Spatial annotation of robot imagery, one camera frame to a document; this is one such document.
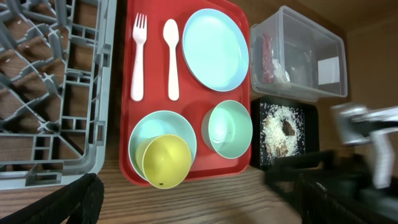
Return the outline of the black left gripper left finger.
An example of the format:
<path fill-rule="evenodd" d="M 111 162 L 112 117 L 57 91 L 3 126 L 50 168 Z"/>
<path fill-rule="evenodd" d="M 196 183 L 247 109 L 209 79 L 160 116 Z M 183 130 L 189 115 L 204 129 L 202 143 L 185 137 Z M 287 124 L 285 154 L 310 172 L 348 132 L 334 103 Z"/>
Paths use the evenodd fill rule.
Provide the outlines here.
<path fill-rule="evenodd" d="M 1 223 L 96 223 L 104 201 L 104 184 L 85 174 L 50 195 L 4 217 Z"/>

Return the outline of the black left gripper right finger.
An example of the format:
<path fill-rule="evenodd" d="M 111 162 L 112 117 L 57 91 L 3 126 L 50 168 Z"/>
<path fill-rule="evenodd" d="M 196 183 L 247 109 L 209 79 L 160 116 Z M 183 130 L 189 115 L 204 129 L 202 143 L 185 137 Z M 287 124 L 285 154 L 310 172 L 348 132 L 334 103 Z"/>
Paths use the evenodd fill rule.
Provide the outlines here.
<path fill-rule="evenodd" d="M 295 199 L 302 223 L 397 223 L 351 199 L 339 197 L 314 178 L 301 174 L 295 184 Z"/>

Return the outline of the brown food scraps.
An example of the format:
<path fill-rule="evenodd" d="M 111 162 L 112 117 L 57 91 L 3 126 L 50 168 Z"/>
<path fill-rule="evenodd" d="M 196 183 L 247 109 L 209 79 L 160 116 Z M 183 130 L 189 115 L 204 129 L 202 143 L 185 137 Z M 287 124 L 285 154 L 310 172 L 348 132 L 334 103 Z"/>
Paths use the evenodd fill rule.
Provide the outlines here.
<path fill-rule="evenodd" d="M 297 136 L 288 121 L 267 116 L 263 133 L 266 151 L 271 159 L 292 156 L 296 152 Z"/>

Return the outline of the white rice pile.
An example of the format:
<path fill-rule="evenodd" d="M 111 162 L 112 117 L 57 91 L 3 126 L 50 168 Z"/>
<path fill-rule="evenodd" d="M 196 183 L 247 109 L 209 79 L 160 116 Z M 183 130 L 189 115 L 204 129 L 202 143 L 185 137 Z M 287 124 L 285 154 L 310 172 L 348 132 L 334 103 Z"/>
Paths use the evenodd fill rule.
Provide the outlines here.
<path fill-rule="evenodd" d="M 261 146 L 267 162 L 305 152 L 304 114 L 300 108 L 261 104 Z"/>

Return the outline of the yellow plastic cup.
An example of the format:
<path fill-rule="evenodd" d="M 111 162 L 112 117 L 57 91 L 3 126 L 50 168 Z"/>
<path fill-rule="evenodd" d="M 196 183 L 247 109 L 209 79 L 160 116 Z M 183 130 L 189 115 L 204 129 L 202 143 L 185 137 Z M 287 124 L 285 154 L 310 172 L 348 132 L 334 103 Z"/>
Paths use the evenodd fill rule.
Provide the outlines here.
<path fill-rule="evenodd" d="M 136 149 L 135 157 L 145 179 L 158 189 L 171 189 L 179 185 L 192 166 L 188 144 L 173 134 L 142 141 Z"/>

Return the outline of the mint green bowl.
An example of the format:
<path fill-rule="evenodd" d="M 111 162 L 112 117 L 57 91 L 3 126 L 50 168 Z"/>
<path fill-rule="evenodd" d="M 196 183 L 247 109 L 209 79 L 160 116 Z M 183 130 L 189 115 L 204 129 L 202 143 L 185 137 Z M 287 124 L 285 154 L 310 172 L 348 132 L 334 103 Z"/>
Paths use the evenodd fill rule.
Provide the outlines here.
<path fill-rule="evenodd" d="M 250 147 L 251 115 L 238 101 L 225 100 L 210 109 L 201 122 L 201 136 L 212 151 L 226 159 L 241 157 Z"/>

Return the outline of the white tissue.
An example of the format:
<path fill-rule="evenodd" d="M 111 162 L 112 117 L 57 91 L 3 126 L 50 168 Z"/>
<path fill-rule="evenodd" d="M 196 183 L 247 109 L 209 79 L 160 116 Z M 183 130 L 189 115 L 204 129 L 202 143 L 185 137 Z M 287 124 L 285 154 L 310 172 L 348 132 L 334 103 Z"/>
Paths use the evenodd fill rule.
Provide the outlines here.
<path fill-rule="evenodd" d="M 274 81 L 279 83 L 289 83 L 290 76 L 285 68 L 279 63 L 277 59 L 272 60 L 274 67 Z"/>

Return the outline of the red snack wrapper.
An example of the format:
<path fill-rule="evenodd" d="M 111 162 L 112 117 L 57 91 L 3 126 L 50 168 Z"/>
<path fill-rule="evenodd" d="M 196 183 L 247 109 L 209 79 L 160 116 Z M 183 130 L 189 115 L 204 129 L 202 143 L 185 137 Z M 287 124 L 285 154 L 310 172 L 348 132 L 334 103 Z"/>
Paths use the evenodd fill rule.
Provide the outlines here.
<path fill-rule="evenodd" d="M 272 83 L 274 79 L 272 39 L 265 33 L 262 34 L 262 80 Z"/>

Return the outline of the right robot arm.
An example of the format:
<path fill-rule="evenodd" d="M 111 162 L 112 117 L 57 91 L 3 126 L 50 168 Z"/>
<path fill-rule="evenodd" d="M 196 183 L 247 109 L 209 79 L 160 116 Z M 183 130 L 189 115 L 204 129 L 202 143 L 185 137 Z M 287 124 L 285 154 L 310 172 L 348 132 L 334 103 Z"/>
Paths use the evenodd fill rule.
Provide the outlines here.
<path fill-rule="evenodd" d="M 395 155 L 388 138 L 397 131 L 397 107 L 345 103 L 332 112 L 343 144 L 368 144 L 370 155 L 339 159 L 329 150 L 278 158 L 264 183 L 293 206 L 302 223 L 397 223 Z"/>

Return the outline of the black waste tray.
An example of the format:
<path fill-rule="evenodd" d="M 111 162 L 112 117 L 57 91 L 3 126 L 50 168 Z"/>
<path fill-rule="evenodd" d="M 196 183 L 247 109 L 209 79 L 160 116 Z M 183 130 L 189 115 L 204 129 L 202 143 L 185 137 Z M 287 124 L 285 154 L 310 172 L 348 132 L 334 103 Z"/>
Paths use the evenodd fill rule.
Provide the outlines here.
<path fill-rule="evenodd" d="M 314 105 L 302 103 L 295 100 L 276 98 L 271 96 L 265 96 L 258 98 L 251 102 L 251 119 L 253 124 L 253 135 L 252 135 L 252 149 L 251 149 L 251 161 L 250 165 L 260 169 L 266 170 L 270 168 L 276 159 L 283 158 L 278 157 L 273 159 L 270 163 L 267 162 L 267 156 L 265 149 L 261 146 L 261 104 L 270 103 L 282 106 L 291 106 L 293 108 L 300 108 L 304 114 L 304 135 L 305 135 L 305 152 L 296 156 L 301 156 L 306 153 L 318 152 L 319 146 L 319 127 L 318 127 L 318 110 Z"/>

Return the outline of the grey dishwasher rack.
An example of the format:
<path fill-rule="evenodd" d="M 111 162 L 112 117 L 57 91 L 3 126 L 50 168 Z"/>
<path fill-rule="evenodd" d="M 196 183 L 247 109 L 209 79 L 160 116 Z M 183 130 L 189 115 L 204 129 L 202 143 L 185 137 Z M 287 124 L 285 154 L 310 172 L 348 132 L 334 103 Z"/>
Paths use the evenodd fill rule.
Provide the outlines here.
<path fill-rule="evenodd" d="M 1 188 L 67 185 L 106 154 L 116 1 L 1 2 Z"/>

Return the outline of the clear plastic bin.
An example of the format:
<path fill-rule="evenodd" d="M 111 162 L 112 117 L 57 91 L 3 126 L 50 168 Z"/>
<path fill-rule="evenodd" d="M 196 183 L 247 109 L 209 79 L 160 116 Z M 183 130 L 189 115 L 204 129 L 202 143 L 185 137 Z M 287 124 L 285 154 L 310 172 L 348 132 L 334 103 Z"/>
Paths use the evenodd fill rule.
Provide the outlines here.
<path fill-rule="evenodd" d="M 262 80 L 262 34 L 272 39 L 273 59 L 289 73 L 289 83 Z M 316 102 L 348 95 L 343 39 L 297 11 L 282 6 L 250 30 L 251 86 L 257 93 Z"/>

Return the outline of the red plastic tray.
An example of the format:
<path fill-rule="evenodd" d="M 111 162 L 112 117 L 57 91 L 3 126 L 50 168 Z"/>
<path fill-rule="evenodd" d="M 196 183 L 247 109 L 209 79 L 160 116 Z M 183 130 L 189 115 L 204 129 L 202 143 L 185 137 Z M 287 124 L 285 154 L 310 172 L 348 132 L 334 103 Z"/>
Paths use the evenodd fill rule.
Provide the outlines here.
<path fill-rule="evenodd" d="M 238 174 L 249 165 L 251 152 L 247 151 L 237 159 L 225 159 L 209 149 L 201 136 L 201 122 L 205 114 L 224 100 L 236 100 L 246 108 L 250 107 L 250 79 L 245 78 L 235 90 L 217 92 L 200 84 L 190 73 L 184 62 L 182 45 L 177 46 L 178 78 L 180 98 L 169 99 L 167 78 L 169 70 L 169 48 L 162 31 L 167 19 L 175 19 L 178 29 L 183 31 L 188 18 L 204 8 L 219 10 L 228 15 L 240 28 L 246 40 L 249 39 L 249 22 L 244 11 L 236 4 L 224 0 L 208 1 L 135 1 L 127 2 L 126 38 L 124 47 L 123 93 L 121 98 L 121 125 L 119 144 L 120 170 L 133 184 L 147 185 L 133 169 L 129 159 L 130 135 L 136 124 L 147 114 L 158 110 L 174 111 L 188 120 L 197 137 L 197 154 L 187 180 L 208 179 L 222 175 Z M 144 45 L 144 98 L 131 100 L 131 80 L 134 68 L 136 45 L 132 29 L 137 13 L 145 14 L 149 24 L 147 41 Z"/>

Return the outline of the white plastic fork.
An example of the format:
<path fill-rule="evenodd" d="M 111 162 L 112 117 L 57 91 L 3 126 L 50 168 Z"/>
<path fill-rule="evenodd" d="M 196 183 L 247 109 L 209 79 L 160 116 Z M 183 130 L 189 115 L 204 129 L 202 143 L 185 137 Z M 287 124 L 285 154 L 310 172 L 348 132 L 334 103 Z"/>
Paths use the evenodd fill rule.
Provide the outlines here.
<path fill-rule="evenodd" d="M 147 40 L 147 16 L 137 13 L 132 37 L 136 43 L 136 55 L 132 73 L 131 99 L 141 101 L 144 97 L 144 44 Z"/>

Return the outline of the white plastic spoon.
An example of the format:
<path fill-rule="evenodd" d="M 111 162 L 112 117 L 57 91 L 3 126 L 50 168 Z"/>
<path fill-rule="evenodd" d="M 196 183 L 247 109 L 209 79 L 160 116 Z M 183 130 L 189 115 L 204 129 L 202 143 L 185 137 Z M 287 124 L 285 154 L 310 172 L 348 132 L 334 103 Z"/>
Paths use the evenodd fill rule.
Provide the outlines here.
<path fill-rule="evenodd" d="M 169 78 L 168 96 L 172 101 L 179 99 L 178 69 L 176 47 L 179 42 L 178 25 L 175 20 L 166 21 L 163 29 L 163 37 L 169 46 Z"/>

